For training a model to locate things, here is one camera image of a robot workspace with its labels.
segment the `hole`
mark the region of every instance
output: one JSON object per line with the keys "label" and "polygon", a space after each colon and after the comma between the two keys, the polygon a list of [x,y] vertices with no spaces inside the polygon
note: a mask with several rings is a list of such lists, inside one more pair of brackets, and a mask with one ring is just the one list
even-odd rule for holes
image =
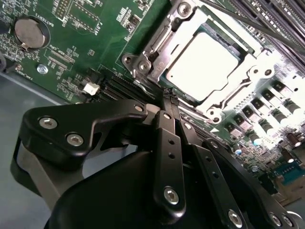
{"label": "hole", "polygon": [[217,173],[212,172],[212,174],[213,174],[213,176],[214,176],[216,179],[218,179],[218,178],[219,178],[219,175],[218,175]]}
{"label": "hole", "polygon": [[173,140],[171,140],[171,139],[168,139],[168,142],[169,142],[171,145],[174,145],[174,144],[175,144],[175,142],[174,142]]}
{"label": "hole", "polygon": [[176,158],[175,155],[172,154],[172,153],[169,153],[168,156],[170,157],[170,159],[175,159]]}
{"label": "hole", "polygon": [[125,62],[126,64],[130,64],[130,63],[132,62],[132,59],[131,59],[130,57],[126,57],[126,58],[124,59],[124,62]]}
{"label": "hole", "polygon": [[269,75],[271,75],[271,73],[272,73],[272,70],[268,69],[265,71],[265,76],[269,76]]}

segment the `screw hole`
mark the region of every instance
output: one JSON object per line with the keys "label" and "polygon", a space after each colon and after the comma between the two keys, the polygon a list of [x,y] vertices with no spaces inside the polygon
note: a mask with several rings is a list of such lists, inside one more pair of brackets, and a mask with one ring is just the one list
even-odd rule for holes
{"label": "screw hole", "polygon": [[132,62],[132,60],[131,60],[130,57],[126,57],[126,58],[124,59],[124,61],[125,61],[126,64],[130,64],[130,63]]}
{"label": "screw hole", "polygon": [[218,179],[218,178],[219,178],[219,175],[218,175],[217,173],[212,172],[212,174],[213,174],[213,176],[214,176],[216,179]]}
{"label": "screw hole", "polygon": [[173,159],[173,160],[176,158],[175,155],[172,153],[169,153],[168,156],[170,157],[170,159]]}
{"label": "screw hole", "polygon": [[272,70],[268,69],[268,70],[265,71],[265,76],[269,76],[271,73],[272,73]]}

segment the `black plastic bracket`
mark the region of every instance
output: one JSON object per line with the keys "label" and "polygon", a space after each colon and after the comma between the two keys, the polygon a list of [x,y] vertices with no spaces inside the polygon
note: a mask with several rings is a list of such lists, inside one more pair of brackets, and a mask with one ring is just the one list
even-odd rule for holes
{"label": "black plastic bracket", "polygon": [[[30,152],[61,169],[76,170],[92,150],[95,133],[122,122],[141,122],[146,116],[145,108],[134,100],[34,108],[23,116],[19,137]],[[56,128],[43,128],[42,118],[55,120]],[[71,134],[81,136],[81,146],[68,143]]]}
{"label": "black plastic bracket", "polygon": [[202,175],[219,217],[219,223],[227,228],[248,228],[243,215],[210,150],[200,145],[195,130],[185,122],[179,122],[184,150],[190,154],[192,165]]}
{"label": "black plastic bracket", "polygon": [[213,139],[203,141],[215,157],[224,178],[242,212],[246,212],[255,228],[297,229],[297,223],[290,217],[292,226],[285,222],[287,211],[252,177],[219,143]]}
{"label": "black plastic bracket", "polygon": [[181,140],[175,134],[171,111],[159,111],[156,122],[156,157],[153,199],[162,211],[160,221],[173,224],[186,211]]}

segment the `motherboard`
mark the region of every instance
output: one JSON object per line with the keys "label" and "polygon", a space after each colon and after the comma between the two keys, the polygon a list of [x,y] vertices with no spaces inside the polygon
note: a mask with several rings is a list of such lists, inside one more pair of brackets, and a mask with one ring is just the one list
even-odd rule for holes
{"label": "motherboard", "polygon": [[[305,48],[302,0],[217,0]],[[180,100],[283,205],[305,185],[305,58],[200,0],[3,0],[0,70],[71,104]]]}

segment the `gray metal panel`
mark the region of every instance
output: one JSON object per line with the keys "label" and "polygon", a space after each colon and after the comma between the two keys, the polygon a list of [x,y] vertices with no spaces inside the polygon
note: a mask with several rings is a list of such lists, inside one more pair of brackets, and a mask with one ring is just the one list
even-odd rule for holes
{"label": "gray metal panel", "polygon": [[[23,114],[34,107],[65,103],[20,76],[0,73],[0,229],[42,229],[47,222],[48,206],[13,179],[10,163]],[[134,147],[89,159],[83,174],[88,177],[133,150]]]}

